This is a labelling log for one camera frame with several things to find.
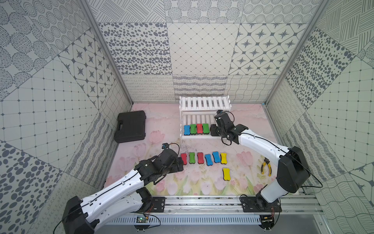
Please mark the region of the white wooden slatted shelf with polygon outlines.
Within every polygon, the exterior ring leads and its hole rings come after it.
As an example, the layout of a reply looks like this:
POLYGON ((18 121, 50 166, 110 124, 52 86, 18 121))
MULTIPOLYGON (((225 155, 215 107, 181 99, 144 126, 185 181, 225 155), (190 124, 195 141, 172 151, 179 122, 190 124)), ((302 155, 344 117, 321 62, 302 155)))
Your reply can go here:
POLYGON ((216 124, 214 116, 217 110, 230 111, 231 101, 229 96, 218 97, 180 97, 180 138, 184 145, 189 140, 218 139, 209 134, 184 135, 184 125, 191 124, 216 124))

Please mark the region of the shelf red eraser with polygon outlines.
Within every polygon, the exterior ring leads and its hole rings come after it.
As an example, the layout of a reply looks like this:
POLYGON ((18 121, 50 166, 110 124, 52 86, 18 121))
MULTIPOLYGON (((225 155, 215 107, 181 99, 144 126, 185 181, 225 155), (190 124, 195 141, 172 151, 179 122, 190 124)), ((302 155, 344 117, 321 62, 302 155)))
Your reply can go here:
POLYGON ((204 164, 204 154, 202 152, 197 153, 198 164, 204 164))
POLYGON ((197 128, 197 134, 203 134, 204 133, 202 124, 197 124, 196 128, 197 128))
POLYGON ((182 153, 181 154, 181 158, 182 158, 182 161, 183 161, 183 164, 184 165, 187 165, 187 154, 186 153, 182 153))

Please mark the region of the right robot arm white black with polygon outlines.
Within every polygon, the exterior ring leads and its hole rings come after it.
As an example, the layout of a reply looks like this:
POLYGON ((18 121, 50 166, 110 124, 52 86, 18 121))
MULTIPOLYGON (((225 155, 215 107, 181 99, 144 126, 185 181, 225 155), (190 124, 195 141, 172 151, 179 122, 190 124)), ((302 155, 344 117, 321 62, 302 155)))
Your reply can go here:
POLYGON ((256 151, 277 168, 276 179, 257 193, 255 204, 264 210, 282 196, 297 192, 311 176, 303 151, 296 146, 288 148, 273 143, 242 124, 235 125, 228 113, 217 111, 212 134, 256 151))

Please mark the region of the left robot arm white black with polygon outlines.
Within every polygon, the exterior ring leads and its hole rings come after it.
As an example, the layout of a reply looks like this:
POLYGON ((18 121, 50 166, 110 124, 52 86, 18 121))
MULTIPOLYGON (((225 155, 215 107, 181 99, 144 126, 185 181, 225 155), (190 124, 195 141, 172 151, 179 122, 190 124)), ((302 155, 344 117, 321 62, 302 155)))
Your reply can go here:
POLYGON ((156 185, 166 175, 183 171, 183 166, 183 159, 165 147, 159 155, 141 160, 112 185, 83 199, 77 196, 71 198, 60 221, 64 232, 93 234, 123 215, 150 212, 153 197, 146 185, 156 185))

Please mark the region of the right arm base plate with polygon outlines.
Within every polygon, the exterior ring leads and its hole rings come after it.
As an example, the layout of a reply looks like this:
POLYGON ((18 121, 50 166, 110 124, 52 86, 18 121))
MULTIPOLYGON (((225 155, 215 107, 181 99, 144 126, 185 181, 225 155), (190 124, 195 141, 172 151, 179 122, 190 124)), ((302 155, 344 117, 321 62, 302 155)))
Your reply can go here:
POLYGON ((260 197, 241 195, 239 201, 244 213, 279 213, 282 211, 279 200, 268 203, 260 197))

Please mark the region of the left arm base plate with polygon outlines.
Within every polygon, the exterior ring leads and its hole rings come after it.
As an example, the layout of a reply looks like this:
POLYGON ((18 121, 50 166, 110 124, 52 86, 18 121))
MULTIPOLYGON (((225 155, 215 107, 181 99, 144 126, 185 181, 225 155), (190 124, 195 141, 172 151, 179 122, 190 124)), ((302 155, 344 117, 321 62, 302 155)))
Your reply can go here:
POLYGON ((145 213, 163 213, 165 210, 165 197, 152 197, 151 201, 147 203, 145 213))

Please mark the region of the shelf yellow eraser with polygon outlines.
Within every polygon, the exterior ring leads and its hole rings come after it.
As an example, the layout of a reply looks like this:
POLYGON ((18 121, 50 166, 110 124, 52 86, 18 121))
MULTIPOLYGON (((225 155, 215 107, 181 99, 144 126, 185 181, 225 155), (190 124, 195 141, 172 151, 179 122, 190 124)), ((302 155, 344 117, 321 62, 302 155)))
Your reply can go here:
POLYGON ((228 160, 227 160, 227 153, 221 153, 221 164, 227 165, 228 160))
POLYGON ((229 168, 223 168, 223 178, 224 178, 224 181, 230 181, 231 180, 230 169, 229 168))

